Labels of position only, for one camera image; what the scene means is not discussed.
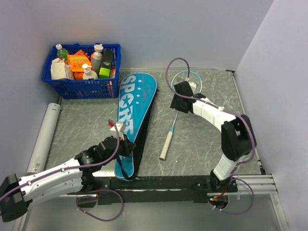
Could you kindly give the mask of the blue racket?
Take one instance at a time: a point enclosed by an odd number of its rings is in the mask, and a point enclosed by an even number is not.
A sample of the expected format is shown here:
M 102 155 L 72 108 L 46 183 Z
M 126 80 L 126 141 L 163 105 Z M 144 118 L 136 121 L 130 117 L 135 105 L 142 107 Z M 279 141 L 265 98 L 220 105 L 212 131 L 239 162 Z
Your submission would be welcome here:
M 181 72 L 177 73 L 173 77 L 173 79 L 171 81 L 171 87 L 174 89 L 174 86 L 176 84 L 179 84 L 179 83 L 181 83 L 183 81 L 186 81 L 187 78 L 190 81 L 193 81 L 193 82 L 195 82 L 197 84 L 197 88 L 196 88 L 194 94 L 200 93 L 201 90 L 202 90 L 202 87 L 203 87 L 202 80 L 201 80 L 201 77 L 196 72 L 194 72 L 194 71 L 191 71 L 190 74 L 188 74 L 188 70 L 184 70 L 184 71 L 181 71 Z M 178 114 L 179 114 L 179 112 L 177 111 L 176 115 L 175 115 L 175 118 L 174 118 L 174 121 L 173 121 L 173 124 L 172 124 L 172 126 L 171 126 L 171 128 L 170 128 L 170 130 L 169 130 L 169 132 L 167 134 L 167 137 L 166 137 L 166 140 L 165 140 L 162 152 L 161 152 L 161 154 L 159 156 L 160 160 L 164 161 L 166 159 L 167 151 L 168 151 L 168 148 L 169 148 L 172 136 L 173 136 L 174 126 L 175 126 Z

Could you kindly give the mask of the blue SPORT racket cover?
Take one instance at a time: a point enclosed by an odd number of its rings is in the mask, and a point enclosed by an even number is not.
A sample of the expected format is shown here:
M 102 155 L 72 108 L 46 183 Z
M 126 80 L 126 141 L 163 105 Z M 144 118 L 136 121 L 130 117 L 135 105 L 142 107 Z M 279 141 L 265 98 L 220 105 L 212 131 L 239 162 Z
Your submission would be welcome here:
M 115 163 L 118 179 L 134 180 L 139 172 L 152 106 L 157 94 L 157 81 L 148 73 L 133 73 L 120 84 L 117 121 L 126 125 L 124 134 L 136 147 Z

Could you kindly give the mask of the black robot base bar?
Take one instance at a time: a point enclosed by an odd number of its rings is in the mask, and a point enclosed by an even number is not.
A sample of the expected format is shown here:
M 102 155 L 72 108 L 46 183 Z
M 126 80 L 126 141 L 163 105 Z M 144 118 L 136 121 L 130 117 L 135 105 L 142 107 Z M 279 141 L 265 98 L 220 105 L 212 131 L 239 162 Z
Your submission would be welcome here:
M 236 183 L 214 184 L 210 176 L 151 176 L 124 181 L 115 177 L 95 177 L 92 189 L 119 193 L 125 203 L 182 202 L 207 203 L 208 196 L 238 191 Z

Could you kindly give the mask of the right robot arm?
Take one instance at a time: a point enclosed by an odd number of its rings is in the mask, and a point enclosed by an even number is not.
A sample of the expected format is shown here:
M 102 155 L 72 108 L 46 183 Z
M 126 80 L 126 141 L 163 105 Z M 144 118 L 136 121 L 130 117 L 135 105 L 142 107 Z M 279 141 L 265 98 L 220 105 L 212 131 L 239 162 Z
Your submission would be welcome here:
M 188 81 L 176 84 L 173 92 L 170 108 L 184 113 L 191 112 L 221 132 L 222 156 L 211 171 L 209 180 L 211 189 L 220 192 L 230 183 L 238 166 L 249 161 L 244 158 L 255 151 L 257 142 L 250 119 L 213 104 L 201 93 L 193 94 Z

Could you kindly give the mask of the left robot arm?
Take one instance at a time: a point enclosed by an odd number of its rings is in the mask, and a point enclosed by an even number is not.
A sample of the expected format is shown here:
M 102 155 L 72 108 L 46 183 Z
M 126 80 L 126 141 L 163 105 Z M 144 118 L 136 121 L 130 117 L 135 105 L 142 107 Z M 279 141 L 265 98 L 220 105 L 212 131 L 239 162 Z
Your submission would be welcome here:
M 92 192 L 95 188 L 92 174 L 120 156 L 129 156 L 135 147 L 128 138 L 111 136 L 46 171 L 20 178 L 16 174 L 8 175 L 0 186 L 2 221 L 20 218 L 38 200 L 60 195 L 60 189 L 67 193 Z

